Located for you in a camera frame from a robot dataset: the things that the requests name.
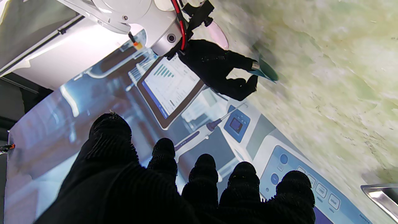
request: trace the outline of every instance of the green object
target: green object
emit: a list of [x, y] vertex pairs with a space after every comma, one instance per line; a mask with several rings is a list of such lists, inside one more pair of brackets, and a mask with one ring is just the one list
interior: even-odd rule
[[258, 63], [260, 64], [260, 69], [261, 71], [268, 76], [269, 79], [272, 81], [278, 81], [279, 77], [278, 74], [275, 72], [275, 70], [267, 64], [260, 56], [260, 59], [258, 60]]
[[260, 55], [260, 59], [259, 59], [258, 63], [260, 65], [260, 69], [251, 71], [250, 72], [251, 74], [264, 77], [268, 80], [273, 81], [274, 83], [275, 83], [275, 81], [279, 80], [278, 74], [274, 71], [274, 69], [269, 64], [267, 64], [263, 59], [261, 59], [261, 55]]

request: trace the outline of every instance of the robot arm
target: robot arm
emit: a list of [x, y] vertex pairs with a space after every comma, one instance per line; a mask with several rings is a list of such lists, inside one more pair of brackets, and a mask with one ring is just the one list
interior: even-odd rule
[[[154, 0], [58, 0], [76, 12], [84, 15], [101, 26], [121, 34], [130, 32], [130, 24], [141, 25], [146, 32], [145, 47], [159, 56], [171, 52], [175, 54], [176, 46], [182, 38], [180, 23], [175, 11], [165, 12], [158, 9]], [[192, 28], [200, 25], [214, 9], [206, 1], [205, 10], [187, 4], [189, 16], [192, 17]]]

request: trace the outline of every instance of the tablet screen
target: tablet screen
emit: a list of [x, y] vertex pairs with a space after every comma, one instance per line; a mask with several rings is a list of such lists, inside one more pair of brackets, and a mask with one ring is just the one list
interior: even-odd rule
[[168, 118], [194, 89], [199, 77], [178, 57], [163, 58], [142, 82], [163, 117]]

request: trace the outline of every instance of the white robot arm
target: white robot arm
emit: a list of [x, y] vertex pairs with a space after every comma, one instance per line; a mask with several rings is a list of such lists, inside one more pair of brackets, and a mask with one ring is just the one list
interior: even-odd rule
[[129, 24], [139, 24], [146, 32], [145, 47], [159, 56], [169, 52], [182, 33], [175, 11], [158, 9], [154, 0], [58, 0], [101, 26], [121, 34]]

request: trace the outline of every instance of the red cable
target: red cable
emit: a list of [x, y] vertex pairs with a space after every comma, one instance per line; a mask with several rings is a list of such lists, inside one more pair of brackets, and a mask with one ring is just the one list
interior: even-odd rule
[[183, 23], [182, 21], [179, 22], [179, 26], [180, 26], [181, 32], [182, 32], [181, 50], [183, 51], [185, 49], [185, 30], [184, 30], [184, 26], [182, 23]]
[[[176, 0], [172, 0], [172, 2], [173, 2], [174, 9], [176, 10], [176, 13], [177, 13], [177, 14], [181, 13], [177, 1], [176, 1]], [[179, 26], [180, 26], [181, 33], [182, 33], [181, 50], [183, 51], [183, 50], [185, 49], [185, 42], [186, 42], [186, 39], [185, 39], [185, 29], [184, 29], [184, 25], [183, 25], [183, 21], [182, 21], [182, 20], [179, 21]]]
[[178, 6], [176, 0], [172, 0], [172, 1], [173, 1], [174, 9], [176, 10], [177, 13], [179, 13], [179, 6]]

